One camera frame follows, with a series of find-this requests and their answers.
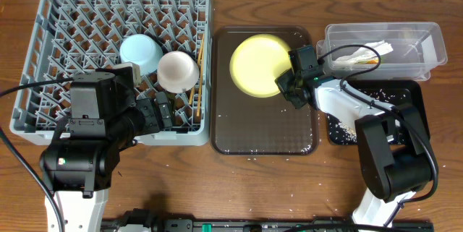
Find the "white bowl with residue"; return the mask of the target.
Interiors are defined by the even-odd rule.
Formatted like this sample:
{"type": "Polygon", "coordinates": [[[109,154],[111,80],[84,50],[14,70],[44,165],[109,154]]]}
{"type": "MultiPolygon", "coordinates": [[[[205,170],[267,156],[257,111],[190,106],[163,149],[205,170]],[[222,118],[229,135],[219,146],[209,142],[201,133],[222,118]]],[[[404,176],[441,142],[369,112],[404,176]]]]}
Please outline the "white bowl with residue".
{"type": "Polygon", "coordinates": [[[187,53],[168,52],[158,63],[158,83],[170,93],[184,93],[190,90],[196,85],[199,77],[199,67],[187,53]]]}

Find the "yellow round plate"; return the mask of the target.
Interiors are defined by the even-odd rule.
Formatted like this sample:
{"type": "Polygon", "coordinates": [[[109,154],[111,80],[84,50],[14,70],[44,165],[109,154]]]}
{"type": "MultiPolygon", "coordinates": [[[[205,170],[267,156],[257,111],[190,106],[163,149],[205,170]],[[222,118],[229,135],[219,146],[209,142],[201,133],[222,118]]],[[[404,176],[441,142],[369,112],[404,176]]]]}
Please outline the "yellow round plate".
{"type": "Polygon", "coordinates": [[[275,80],[291,68],[291,48],[272,34],[253,35],[234,50],[229,71],[234,84],[255,98],[269,98],[280,93],[275,80]]]}

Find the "light blue bowl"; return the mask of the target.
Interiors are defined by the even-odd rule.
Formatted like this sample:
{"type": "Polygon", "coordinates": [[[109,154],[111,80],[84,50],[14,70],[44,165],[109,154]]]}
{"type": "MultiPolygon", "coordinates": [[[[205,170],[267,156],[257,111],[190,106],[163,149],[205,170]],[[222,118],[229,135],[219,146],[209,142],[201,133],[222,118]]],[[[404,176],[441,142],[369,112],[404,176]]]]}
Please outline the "light blue bowl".
{"type": "Polygon", "coordinates": [[[122,63],[137,64],[141,75],[154,73],[163,56],[162,48],[151,37],[143,34],[131,35],[122,41],[119,49],[122,63]]]}

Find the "green snack wrapper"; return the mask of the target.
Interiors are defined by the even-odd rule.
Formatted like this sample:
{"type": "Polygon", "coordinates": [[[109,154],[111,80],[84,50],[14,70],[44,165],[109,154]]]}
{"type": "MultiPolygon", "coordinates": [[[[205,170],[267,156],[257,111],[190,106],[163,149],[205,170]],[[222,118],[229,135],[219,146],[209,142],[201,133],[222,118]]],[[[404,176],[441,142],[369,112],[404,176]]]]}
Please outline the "green snack wrapper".
{"type": "Polygon", "coordinates": [[[360,59],[357,64],[377,64],[381,58],[371,57],[366,59],[360,59]]]}

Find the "white napkin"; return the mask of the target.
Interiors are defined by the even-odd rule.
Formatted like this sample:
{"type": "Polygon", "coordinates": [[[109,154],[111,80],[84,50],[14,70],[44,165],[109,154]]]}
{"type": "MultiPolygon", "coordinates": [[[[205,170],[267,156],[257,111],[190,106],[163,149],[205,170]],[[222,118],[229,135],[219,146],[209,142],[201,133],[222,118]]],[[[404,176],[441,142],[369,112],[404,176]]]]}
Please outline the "white napkin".
{"type": "MultiPolygon", "coordinates": [[[[386,55],[391,53],[394,49],[390,43],[387,43],[384,40],[373,42],[373,43],[366,43],[368,47],[375,49],[380,56],[386,55]]],[[[368,48],[358,48],[354,51],[351,55],[340,56],[336,60],[334,60],[335,64],[338,65],[353,65],[357,64],[360,59],[366,59],[371,57],[377,57],[376,54],[368,48]]]]}

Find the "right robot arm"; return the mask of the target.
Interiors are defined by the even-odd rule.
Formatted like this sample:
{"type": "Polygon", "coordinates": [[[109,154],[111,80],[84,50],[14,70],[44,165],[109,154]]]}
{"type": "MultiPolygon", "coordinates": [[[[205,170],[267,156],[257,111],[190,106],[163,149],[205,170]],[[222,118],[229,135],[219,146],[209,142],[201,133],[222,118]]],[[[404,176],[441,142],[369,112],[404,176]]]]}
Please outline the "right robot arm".
{"type": "Polygon", "coordinates": [[[345,79],[326,75],[302,78],[291,69],[275,80],[295,108],[311,105],[353,128],[367,190],[352,219],[357,230],[390,229],[405,204],[431,197],[438,166],[420,112],[377,101],[345,79]]]}

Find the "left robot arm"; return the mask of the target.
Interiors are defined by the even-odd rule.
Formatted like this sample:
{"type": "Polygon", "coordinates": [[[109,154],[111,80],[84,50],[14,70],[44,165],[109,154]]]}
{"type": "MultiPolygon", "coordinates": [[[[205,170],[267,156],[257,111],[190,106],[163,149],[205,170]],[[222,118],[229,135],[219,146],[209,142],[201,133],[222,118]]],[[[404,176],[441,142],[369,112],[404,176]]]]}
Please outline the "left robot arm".
{"type": "Polygon", "coordinates": [[[165,92],[137,99],[134,69],[76,74],[71,114],[59,121],[40,167],[51,191],[49,231],[99,231],[120,153],[135,137],[174,125],[174,99],[165,92]]]}

